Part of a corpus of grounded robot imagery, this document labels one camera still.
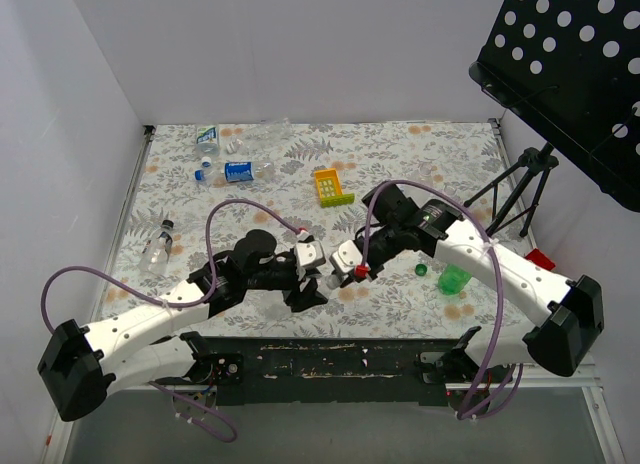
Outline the clear bottle black cap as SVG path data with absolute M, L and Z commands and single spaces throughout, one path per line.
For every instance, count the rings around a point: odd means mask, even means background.
M 174 223 L 165 219 L 146 241 L 138 269 L 143 274 L 163 275 L 173 245 Z

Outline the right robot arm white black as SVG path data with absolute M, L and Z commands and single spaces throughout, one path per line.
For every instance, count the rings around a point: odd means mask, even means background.
M 437 196 L 417 205 L 402 185 L 386 181 L 364 197 L 366 221 L 380 227 L 338 246 L 330 257 L 335 274 L 345 283 L 375 279 L 404 251 L 454 265 L 528 320 L 517 333 L 501 328 L 467 333 L 452 357 L 460 379 L 471 382 L 489 367 L 525 363 L 572 376 L 604 329 L 601 285 L 586 275 L 571 280 L 536 265 L 490 239 L 454 202 Z

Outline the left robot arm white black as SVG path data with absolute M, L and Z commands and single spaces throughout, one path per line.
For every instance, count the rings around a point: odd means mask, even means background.
M 325 303 L 317 292 L 326 261 L 320 242 L 301 232 L 290 250 L 276 246 L 270 233 L 251 230 L 154 304 L 84 326 L 60 324 L 37 367 L 59 417 L 78 420 L 108 396 L 158 379 L 215 380 L 218 359 L 191 328 L 242 303 L 250 290 L 280 291 L 294 312 Z

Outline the green bottle cap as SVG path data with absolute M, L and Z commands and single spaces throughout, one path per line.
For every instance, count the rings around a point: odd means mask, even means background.
M 428 268 L 427 268 L 427 266 L 426 266 L 426 265 L 424 265 L 424 264 L 418 264 L 418 265 L 415 267 L 415 273 L 416 273 L 418 276 L 425 276 L 425 275 L 427 274 L 427 272 L 428 272 Z

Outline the green plastic bottle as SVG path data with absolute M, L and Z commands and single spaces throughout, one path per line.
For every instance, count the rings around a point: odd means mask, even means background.
M 444 295 L 456 295 L 464 290 L 472 275 L 453 264 L 448 264 L 439 276 L 437 287 Z

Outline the clear uncapped bottle right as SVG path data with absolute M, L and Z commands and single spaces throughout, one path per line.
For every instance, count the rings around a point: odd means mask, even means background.
M 449 198 L 460 201 L 456 188 L 447 183 L 438 170 L 429 163 L 419 164 L 406 179 L 436 189 Z M 436 195 L 413 186 L 399 185 L 399 188 L 406 197 L 413 199 L 418 206 L 422 206 L 429 199 L 437 198 Z

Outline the clear bottle blue label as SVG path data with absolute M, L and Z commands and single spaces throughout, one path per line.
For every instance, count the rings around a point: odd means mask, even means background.
M 220 168 L 210 166 L 194 173 L 195 180 L 201 183 L 213 183 L 216 179 L 224 183 L 242 183 L 269 180 L 274 175 L 274 164 L 268 161 L 226 162 Z

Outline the crushed clear bottle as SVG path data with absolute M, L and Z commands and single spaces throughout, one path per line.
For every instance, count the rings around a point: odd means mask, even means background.
M 255 150 L 280 142 L 292 132 L 292 124 L 288 118 L 263 122 L 246 129 L 239 141 L 244 149 Z

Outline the bottle green white label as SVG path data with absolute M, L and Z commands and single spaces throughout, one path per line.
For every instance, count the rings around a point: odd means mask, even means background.
M 195 148 L 200 157 L 217 158 L 219 156 L 220 145 L 215 125 L 196 128 Z

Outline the yellow green toy basket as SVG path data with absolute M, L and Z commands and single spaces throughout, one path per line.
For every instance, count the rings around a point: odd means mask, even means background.
M 344 193 L 334 168 L 317 170 L 314 180 L 322 208 L 350 205 L 355 201 L 353 193 Z

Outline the floral tablecloth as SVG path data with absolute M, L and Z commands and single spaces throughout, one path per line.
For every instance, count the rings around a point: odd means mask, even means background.
M 251 151 L 272 162 L 275 175 L 245 184 L 196 182 L 199 167 L 192 125 L 160 125 L 123 231 L 108 287 L 96 319 L 113 317 L 136 306 L 135 292 L 155 295 L 169 290 L 206 262 L 208 249 L 230 249 L 252 229 L 270 232 L 280 250 L 294 245 L 294 232 L 308 230 L 326 251 L 354 236 L 365 223 L 361 203 L 322 208 L 314 172 L 334 168 L 342 188 L 363 197 L 386 179 L 406 178 L 429 163 L 456 188 L 459 202 L 471 198 L 506 167 L 495 124 L 490 122 L 386 122 L 300 124 L 282 141 Z M 483 224 L 491 220 L 493 196 L 471 205 Z M 138 269 L 146 241 L 163 220 L 174 223 L 173 245 L 163 275 Z M 424 264 L 425 276 L 415 267 Z M 244 301 L 199 324 L 209 336 L 311 338 L 456 338 L 480 326 L 490 332 L 519 332 L 527 324 L 513 304 L 498 307 L 487 286 L 471 281 L 453 296 L 442 294 L 443 265 L 425 255 L 405 252 L 372 282 L 336 291 L 329 302 L 292 313 L 278 292 L 250 292 Z

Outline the red box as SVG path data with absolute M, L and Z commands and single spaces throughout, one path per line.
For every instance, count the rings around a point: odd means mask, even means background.
M 556 264 L 538 248 L 532 249 L 525 259 L 547 271 L 553 271 L 556 268 Z

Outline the black tripod stand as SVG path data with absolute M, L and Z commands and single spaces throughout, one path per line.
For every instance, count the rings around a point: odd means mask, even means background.
M 486 186 L 481 188 L 471 198 L 467 199 L 463 203 L 466 208 L 469 208 L 489 191 L 492 192 L 491 223 L 485 230 L 488 236 L 493 236 L 498 231 L 509 226 L 520 218 L 524 219 L 524 224 L 519 231 L 519 236 L 522 238 L 527 236 L 551 171 L 559 164 L 558 159 L 553 155 L 553 151 L 554 146 L 549 142 L 547 142 L 541 149 L 533 147 L 525 149 L 518 157 L 515 164 L 508 167 L 504 172 L 499 174 L 495 179 L 490 181 Z M 497 209 L 499 185 L 519 169 L 524 169 L 524 174 L 518 180 L 502 207 Z M 539 177 L 539 180 L 531 200 L 531 204 L 519 214 L 515 215 L 511 219 L 507 219 L 509 213 L 520 200 L 524 191 L 536 177 Z

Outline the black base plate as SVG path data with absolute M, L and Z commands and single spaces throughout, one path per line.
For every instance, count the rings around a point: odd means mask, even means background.
M 221 406 L 446 406 L 447 385 L 468 387 L 479 369 L 454 339 L 180 338 L 194 358 L 184 378 L 213 386 Z

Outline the aluminium frame rail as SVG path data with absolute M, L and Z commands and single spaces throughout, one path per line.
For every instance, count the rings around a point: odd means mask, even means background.
M 574 375 L 579 384 L 606 463 L 625 463 L 626 459 L 616 434 L 604 396 L 604 386 L 594 364 L 581 365 Z

